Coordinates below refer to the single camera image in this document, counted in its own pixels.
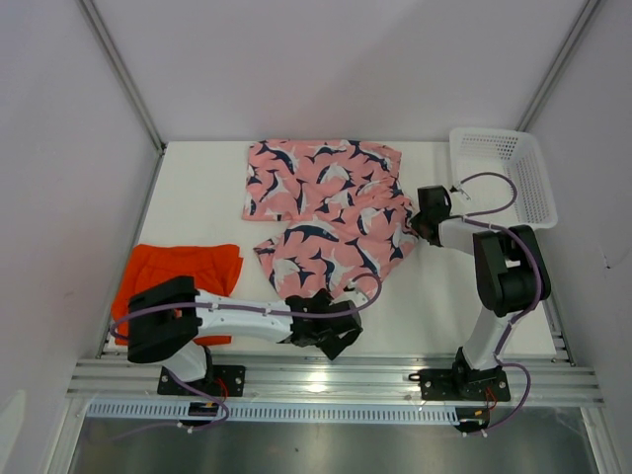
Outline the pink patterned shorts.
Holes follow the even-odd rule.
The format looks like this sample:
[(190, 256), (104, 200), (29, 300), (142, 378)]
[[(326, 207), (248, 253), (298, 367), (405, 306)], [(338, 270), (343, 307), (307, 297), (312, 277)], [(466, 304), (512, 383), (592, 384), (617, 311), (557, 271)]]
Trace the pink patterned shorts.
[(249, 221), (285, 222), (254, 248), (281, 298), (373, 295), (414, 250), (414, 207), (399, 183), (402, 154), (370, 141), (265, 139), (248, 152)]

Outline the orange shorts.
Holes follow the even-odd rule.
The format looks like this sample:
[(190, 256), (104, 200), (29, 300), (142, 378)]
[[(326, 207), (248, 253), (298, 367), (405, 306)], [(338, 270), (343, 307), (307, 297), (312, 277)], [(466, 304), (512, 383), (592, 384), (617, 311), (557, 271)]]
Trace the orange shorts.
[(212, 247), (157, 247), (140, 244), (132, 250), (111, 306), (117, 321), (128, 313), (128, 301), (174, 277), (192, 277), (197, 289), (228, 296), (241, 274), (243, 258), (234, 244)]

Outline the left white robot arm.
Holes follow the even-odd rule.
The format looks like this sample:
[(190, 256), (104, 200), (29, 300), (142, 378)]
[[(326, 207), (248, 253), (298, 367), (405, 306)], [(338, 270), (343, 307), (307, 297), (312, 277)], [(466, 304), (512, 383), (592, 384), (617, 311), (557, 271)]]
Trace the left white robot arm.
[(197, 289), (190, 276), (133, 295), (128, 310), (127, 360), (162, 364), (195, 395), (206, 393), (214, 382), (210, 349), (197, 344), (201, 338), (246, 337), (315, 347), (333, 360), (362, 332), (355, 305), (336, 303), (325, 290), (310, 298), (257, 303)]

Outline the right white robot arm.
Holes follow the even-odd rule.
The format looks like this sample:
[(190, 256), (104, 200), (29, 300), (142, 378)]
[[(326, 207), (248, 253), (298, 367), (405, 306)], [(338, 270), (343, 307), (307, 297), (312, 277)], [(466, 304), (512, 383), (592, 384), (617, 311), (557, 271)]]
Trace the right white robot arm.
[(507, 402), (511, 395), (503, 353), (517, 324), (551, 292), (535, 231), (526, 224), (503, 227), (456, 216), (443, 186), (419, 188), (418, 202), (412, 228), (433, 246), (474, 258), (482, 307), (450, 368), (422, 369), (409, 379), (419, 383), (424, 400), (483, 401), (492, 394)]

